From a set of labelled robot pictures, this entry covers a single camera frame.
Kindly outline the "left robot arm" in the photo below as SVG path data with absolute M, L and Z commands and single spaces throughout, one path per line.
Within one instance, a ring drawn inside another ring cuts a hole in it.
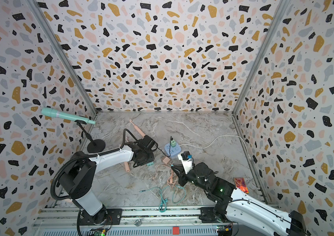
M 85 154 L 76 152 L 55 174 L 50 194 L 55 200 L 70 199 L 80 209 L 80 214 L 89 222 L 100 225 L 108 217 L 105 205 L 93 192 L 94 176 L 111 166 L 132 161 L 133 167 L 153 162 L 158 144 L 148 135 L 133 142 L 126 142 L 126 134 L 134 136 L 128 129 L 123 130 L 120 147 L 101 153 Z

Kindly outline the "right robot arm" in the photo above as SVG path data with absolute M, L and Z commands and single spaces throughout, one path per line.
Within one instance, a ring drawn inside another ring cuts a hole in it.
M 237 222 L 266 236 L 307 236 L 301 213 L 275 209 L 250 197 L 234 184 L 216 176 L 205 163 L 173 165 L 178 183 L 199 187 L 215 203 L 214 217 L 221 222 Z

